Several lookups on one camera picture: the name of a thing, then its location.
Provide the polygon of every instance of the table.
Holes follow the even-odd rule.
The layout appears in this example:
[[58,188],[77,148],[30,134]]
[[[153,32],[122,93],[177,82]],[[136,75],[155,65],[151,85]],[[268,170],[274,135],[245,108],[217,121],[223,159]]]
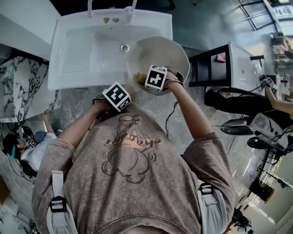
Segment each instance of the table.
[[[218,54],[226,56],[225,63],[216,61]],[[232,42],[191,57],[192,80],[189,87],[228,86],[237,90],[251,91],[260,86],[260,75],[255,69],[255,65],[260,61],[251,61],[251,57],[255,56]],[[265,95],[265,91],[261,88],[253,93]]]

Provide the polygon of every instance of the person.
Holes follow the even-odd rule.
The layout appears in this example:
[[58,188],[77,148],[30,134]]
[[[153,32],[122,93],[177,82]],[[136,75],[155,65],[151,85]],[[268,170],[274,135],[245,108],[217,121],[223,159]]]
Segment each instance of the person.
[[[153,117],[129,104],[95,125],[72,161],[92,122],[112,109],[106,101],[95,102],[48,143],[32,202],[41,233],[48,233],[46,214],[56,190],[52,171],[65,175],[62,193],[79,234],[200,234],[206,215],[212,216],[213,233],[224,232],[235,192],[223,143],[181,84],[170,80],[165,87],[176,96],[194,139],[183,156]],[[215,210],[208,214],[200,210],[203,182],[213,188],[204,204]]]
[[258,113],[263,113],[279,124],[283,130],[293,125],[293,103],[279,101],[266,82],[262,82],[262,86],[265,88],[266,97],[238,96],[225,98],[219,92],[209,89],[205,93],[205,105],[223,112],[249,116],[250,122]]
[[37,145],[34,148],[29,149],[27,147],[29,142],[20,137],[18,133],[9,133],[3,139],[3,152],[17,159],[23,173],[28,176],[37,176],[47,142],[57,138],[46,113],[42,114],[42,119],[48,132],[36,132],[34,140]]

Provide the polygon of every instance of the backpack strap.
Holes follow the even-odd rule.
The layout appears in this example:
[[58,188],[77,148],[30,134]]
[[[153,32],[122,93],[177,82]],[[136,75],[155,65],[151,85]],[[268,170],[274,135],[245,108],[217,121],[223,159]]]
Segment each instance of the backpack strap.
[[52,187],[54,198],[47,211],[47,227],[50,234],[78,234],[73,214],[64,198],[63,172],[52,171]]
[[199,180],[197,191],[201,211],[202,233],[222,234],[229,223],[224,198],[212,185]]

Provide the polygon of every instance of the white bowl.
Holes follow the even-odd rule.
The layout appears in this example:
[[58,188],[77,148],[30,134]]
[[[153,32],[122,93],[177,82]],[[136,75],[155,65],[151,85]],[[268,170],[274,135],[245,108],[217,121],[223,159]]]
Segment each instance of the white bowl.
[[157,96],[169,92],[168,90],[165,92],[150,90],[136,82],[137,73],[147,74],[151,65],[173,68],[183,76],[181,80],[183,83],[190,70],[189,60],[178,43],[164,37],[149,37],[140,40],[133,48],[130,48],[126,58],[128,83],[133,85],[136,91],[142,89]]

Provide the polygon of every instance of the sink basin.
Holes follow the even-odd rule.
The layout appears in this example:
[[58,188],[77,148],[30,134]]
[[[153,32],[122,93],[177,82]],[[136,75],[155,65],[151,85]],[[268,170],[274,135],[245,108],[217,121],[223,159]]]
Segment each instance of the sink basin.
[[153,36],[172,40],[172,17],[135,10],[131,24],[123,9],[96,10],[61,17],[54,34],[49,90],[126,84],[126,56],[137,41]]

